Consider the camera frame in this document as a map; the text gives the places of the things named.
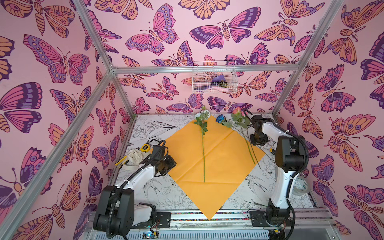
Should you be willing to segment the clear tape roll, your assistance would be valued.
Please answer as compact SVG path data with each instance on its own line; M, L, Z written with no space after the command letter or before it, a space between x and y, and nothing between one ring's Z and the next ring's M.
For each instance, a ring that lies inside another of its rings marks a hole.
M295 181L294 181L294 188L292 193L296 196L302 196L305 195L309 192L310 188L309 185L306 181L305 178L302 178L299 176Z

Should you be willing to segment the blue fake flower stem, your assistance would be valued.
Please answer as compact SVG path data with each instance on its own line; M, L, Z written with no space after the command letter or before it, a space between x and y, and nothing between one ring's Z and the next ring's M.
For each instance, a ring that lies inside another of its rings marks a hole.
M224 115L219 115L218 117L216 117L216 122L219 124L223 124L226 121L227 120L226 120L226 117Z

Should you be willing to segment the green circuit board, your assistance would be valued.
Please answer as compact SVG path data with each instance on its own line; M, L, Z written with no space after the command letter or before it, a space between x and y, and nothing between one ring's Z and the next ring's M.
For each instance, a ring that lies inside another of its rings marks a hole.
M156 240L159 237L158 232L143 232L142 239L143 240Z

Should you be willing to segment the pink fake rose stem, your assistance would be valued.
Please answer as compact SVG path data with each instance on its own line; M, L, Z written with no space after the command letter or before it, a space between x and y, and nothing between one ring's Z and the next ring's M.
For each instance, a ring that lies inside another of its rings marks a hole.
M251 156L251 159L255 165L259 164L259 160L256 156L256 152L252 147L250 137L248 136L248 130L251 126L250 120L246 117L245 113L242 111L240 107L234 107L232 109L231 113L231 120L227 120L226 117L224 117L224 120L222 121L222 125L230 128L234 131L237 131L242 137L244 138L249 154Z

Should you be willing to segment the white fake flower stem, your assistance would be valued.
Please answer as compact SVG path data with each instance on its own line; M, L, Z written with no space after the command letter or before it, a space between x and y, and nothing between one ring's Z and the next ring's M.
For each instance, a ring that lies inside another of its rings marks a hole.
M203 182L206 182L206 156L205 156L205 134L208 131L207 120L211 117L209 110L203 106L202 110L195 114L195 125L200 127L202 135L202 154L203 154Z

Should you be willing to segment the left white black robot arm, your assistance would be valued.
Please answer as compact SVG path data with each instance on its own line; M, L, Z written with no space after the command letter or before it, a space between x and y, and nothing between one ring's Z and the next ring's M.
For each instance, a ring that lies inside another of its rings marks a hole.
M122 236L126 240L136 225L152 229L159 224L156 206L146 203L136 205L135 193L153 178L167 175L176 165L165 140L154 145L152 153L122 184L106 186L102 190L93 229L105 233L108 239Z

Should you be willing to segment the orange wrapping paper sheet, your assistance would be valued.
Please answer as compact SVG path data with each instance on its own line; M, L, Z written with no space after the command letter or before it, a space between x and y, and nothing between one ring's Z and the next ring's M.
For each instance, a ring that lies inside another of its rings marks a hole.
M210 220L258 165L253 163L244 138L210 117L205 134L204 183L202 135L194 122L166 139L169 154L177 163L169 175ZM260 162L265 153L252 147Z

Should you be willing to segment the white ribbon bundle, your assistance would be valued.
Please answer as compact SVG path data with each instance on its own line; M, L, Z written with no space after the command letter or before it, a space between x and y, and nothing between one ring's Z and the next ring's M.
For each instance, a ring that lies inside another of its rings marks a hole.
M123 157L121 169L127 171L136 170L142 164L142 161L149 155L150 153L145 153L138 149L132 149L126 156Z

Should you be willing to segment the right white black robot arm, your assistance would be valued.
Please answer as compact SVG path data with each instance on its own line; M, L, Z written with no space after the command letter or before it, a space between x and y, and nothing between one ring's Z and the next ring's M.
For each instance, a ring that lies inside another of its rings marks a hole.
M250 135L254 146L264 146L269 140L277 143L274 153L278 168L277 183L265 213L267 223L277 225L288 220L294 212L290 203L291 193L297 176L308 165L309 150L305 138L281 128L272 119L253 115L250 121L255 130Z

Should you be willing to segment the yellow handled tool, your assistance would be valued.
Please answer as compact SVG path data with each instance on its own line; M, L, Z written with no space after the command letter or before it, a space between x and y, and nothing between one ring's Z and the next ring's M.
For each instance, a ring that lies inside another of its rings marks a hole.
M124 165L127 161L128 161L128 156L124 156L117 163L115 163L115 166L120 167L120 166Z

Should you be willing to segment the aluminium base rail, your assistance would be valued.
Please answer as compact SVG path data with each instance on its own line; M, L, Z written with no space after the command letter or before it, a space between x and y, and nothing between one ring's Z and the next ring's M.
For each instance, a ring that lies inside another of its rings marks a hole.
M280 226L253 225L250 211L220 210L211 220L198 210L158 211L152 229L134 226L127 240L142 240L143 232L158 232L157 240L340 240L337 225L324 209L296 209L296 221Z

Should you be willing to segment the yellow tape measure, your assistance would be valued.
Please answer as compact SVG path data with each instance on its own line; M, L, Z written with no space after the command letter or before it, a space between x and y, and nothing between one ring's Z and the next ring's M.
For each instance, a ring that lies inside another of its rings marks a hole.
M151 145L150 144L144 144L140 148L140 151L143 152L143 153L147 153L147 152L150 151L150 149L151 149Z

